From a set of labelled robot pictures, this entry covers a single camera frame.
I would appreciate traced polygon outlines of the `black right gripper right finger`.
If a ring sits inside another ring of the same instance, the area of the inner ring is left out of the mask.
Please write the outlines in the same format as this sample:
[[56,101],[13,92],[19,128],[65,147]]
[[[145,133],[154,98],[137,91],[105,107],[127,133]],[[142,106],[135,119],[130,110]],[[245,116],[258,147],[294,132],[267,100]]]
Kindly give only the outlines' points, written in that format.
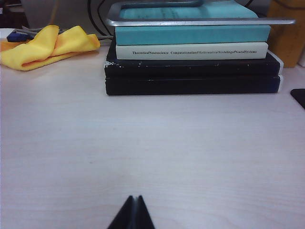
[[138,196],[136,201],[135,228],[155,229],[155,226],[142,196]]

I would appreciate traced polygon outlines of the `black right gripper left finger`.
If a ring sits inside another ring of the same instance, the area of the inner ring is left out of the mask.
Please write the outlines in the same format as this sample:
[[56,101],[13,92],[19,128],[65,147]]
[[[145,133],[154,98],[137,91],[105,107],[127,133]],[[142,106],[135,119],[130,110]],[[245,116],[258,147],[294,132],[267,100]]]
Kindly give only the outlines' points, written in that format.
[[129,229],[132,220],[133,196],[128,196],[107,229]]

